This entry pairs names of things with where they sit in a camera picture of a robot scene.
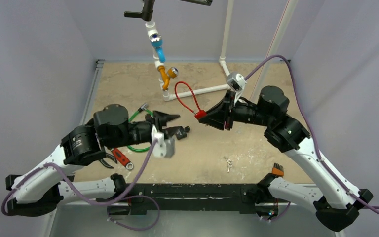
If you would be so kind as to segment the black padlock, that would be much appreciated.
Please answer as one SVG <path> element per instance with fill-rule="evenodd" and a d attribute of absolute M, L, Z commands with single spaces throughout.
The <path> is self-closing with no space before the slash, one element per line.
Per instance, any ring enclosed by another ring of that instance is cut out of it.
<path fill-rule="evenodd" d="M 186 127 L 179 126 L 176 129 L 175 136 L 178 140 L 181 140 L 181 139 L 187 138 L 188 136 L 187 132 L 188 132 L 188 129 Z"/>

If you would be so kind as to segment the green cable lock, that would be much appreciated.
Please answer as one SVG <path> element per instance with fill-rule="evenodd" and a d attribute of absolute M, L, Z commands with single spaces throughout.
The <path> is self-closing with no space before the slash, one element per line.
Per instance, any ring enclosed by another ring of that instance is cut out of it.
<path fill-rule="evenodd" d="M 153 116 L 153 112 L 150 111 L 148 109 L 148 104 L 147 103 L 144 103 L 143 105 L 141 105 L 132 115 L 131 117 L 129 118 L 129 122 L 132 122 L 136 116 L 138 116 L 139 114 L 145 112 L 147 115 L 150 115 L 150 116 Z M 137 149 L 137 148 L 134 148 L 132 146 L 127 146 L 129 150 L 131 150 L 132 152 L 135 152 L 135 153 L 144 153 L 144 152 L 147 152 L 149 151 L 149 147 L 146 147 L 146 148 L 143 148 L 143 149 Z"/>

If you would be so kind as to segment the silver key bunch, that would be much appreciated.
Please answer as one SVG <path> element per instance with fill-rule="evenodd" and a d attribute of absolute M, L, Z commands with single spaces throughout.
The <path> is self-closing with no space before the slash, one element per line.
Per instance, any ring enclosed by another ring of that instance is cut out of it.
<path fill-rule="evenodd" d="M 226 161 L 227 163 L 227 173 L 230 173 L 230 170 L 232 169 L 233 167 L 233 162 L 232 160 L 230 160 L 228 157 L 224 156 L 223 159 Z"/>

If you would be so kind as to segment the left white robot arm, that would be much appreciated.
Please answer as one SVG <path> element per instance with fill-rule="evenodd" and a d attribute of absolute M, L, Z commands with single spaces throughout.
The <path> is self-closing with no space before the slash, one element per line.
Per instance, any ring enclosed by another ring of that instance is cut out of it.
<path fill-rule="evenodd" d="M 77 126 L 65 136 L 35 168 L 24 175 L 6 177 L 8 194 L 1 205 L 2 214 L 37 217 L 79 199 L 98 206 L 109 206 L 127 199 L 134 184 L 126 184 L 119 174 L 79 183 L 72 183 L 68 176 L 104 159 L 107 150 L 129 145 L 150 143 L 147 158 L 172 157 L 175 141 L 166 126 L 177 118 L 175 114 L 154 111 L 143 121 L 130 122 L 124 106 L 105 106 L 88 123 Z"/>

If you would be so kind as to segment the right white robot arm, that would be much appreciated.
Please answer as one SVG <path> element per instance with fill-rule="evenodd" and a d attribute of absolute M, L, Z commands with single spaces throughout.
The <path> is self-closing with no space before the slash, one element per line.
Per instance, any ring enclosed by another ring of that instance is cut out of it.
<path fill-rule="evenodd" d="M 288 105 L 289 99 L 276 86 L 264 87 L 257 103 L 237 99 L 235 92 L 228 90 L 218 104 L 196 118 L 201 124 L 219 130 L 232 129 L 234 122 L 264 126 L 267 141 L 299 165 L 315 187 L 307 188 L 269 173 L 246 192 L 246 197 L 255 203 L 286 200 L 314 213 L 326 228 L 340 232 L 357 219 L 373 194 L 346 180 L 315 149 L 308 130 L 288 115 Z"/>

